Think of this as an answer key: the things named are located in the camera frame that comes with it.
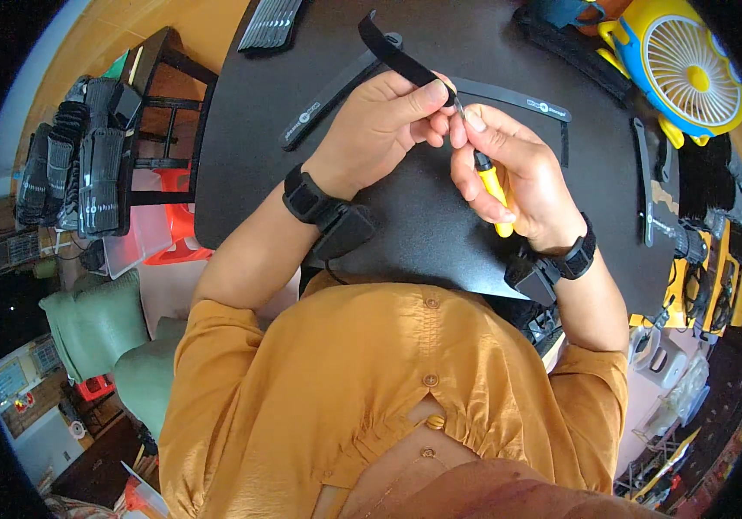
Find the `wrist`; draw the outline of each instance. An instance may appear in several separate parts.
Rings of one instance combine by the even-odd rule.
[[[530,246],[537,253],[561,256],[568,253],[576,240],[583,236],[587,236],[587,223],[584,222],[581,213],[576,210],[572,218],[553,226],[540,237],[530,240]]]
[[[341,179],[337,172],[320,164],[313,156],[302,164],[302,171],[309,174],[319,189],[335,199],[353,200],[359,188]]]

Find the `person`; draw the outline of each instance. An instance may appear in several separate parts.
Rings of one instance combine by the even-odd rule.
[[[451,180],[483,219],[514,223],[541,253],[569,251],[587,225],[550,148],[498,109],[468,106],[464,121],[447,99],[443,80],[379,74],[301,171],[351,200],[415,145],[448,136]],[[506,208],[485,191],[475,149],[496,163]],[[321,272],[262,331],[254,310],[319,235],[283,192],[221,244],[195,289],[159,442],[172,517],[650,513],[609,495],[628,327],[598,249],[584,275],[555,284],[569,344],[549,376],[479,296],[433,285],[339,285]]]

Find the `black tabletop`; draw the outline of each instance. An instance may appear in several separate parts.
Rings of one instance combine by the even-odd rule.
[[[310,3],[298,21],[292,49],[273,57],[247,58],[236,47],[257,2],[251,3],[221,70],[204,135],[195,206],[199,242],[215,248],[244,221],[274,186],[322,140],[332,112],[291,153],[279,133],[305,103],[365,46],[357,23],[372,8],[384,32],[403,35],[403,48],[448,76],[518,90],[573,115],[569,167],[564,178],[577,205],[594,224],[605,262],[632,313],[654,315],[671,269],[674,242],[654,232],[653,247],[641,242],[641,178],[631,114],[572,66],[524,41],[505,0],[403,3],[375,0]],[[560,123],[498,101],[461,95],[466,104],[496,106],[535,131],[561,156]],[[651,151],[656,150],[651,135]],[[419,144],[388,177],[363,190],[382,223],[371,242],[332,262],[344,272],[423,281],[471,292],[520,296],[503,281],[503,259],[517,247],[480,221],[449,178],[448,145]],[[676,164],[664,189],[678,200]],[[655,216],[676,222],[667,203]]]

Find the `orange blouse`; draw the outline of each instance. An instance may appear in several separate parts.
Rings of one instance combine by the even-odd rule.
[[[323,485],[344,499],[419,426],[406,416],[427,393],[445,433],[482,458],[610,493],[624,355],[566,346],[548,377],[521,332],[475,299],[430,285],[334,286],[267,332],[252,311],[194,306],[159,442],[170,515],[310,517]]]

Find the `yellow screwdriver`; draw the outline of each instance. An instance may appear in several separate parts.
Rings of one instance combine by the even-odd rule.
[[[467,118],[463,114],[463,105],[459,98],[455,98],[455,109],[461,115],[461,120],[466,121]],[[475,169],[480,175],[480,180],[483,182],[484,187],[486,187],[486,192],[490,193],[490,195],[498,199],[506,207],[506,195],[504,194],[504,189],[501,188],[501,183],[498,181],[498,173],[495,170],[495,165],[489,160],[489,157],[478,150],[475,150]],[[512,234],[513,228],[511,223],[496,223],[495,230],[498,236],[509,237]]]

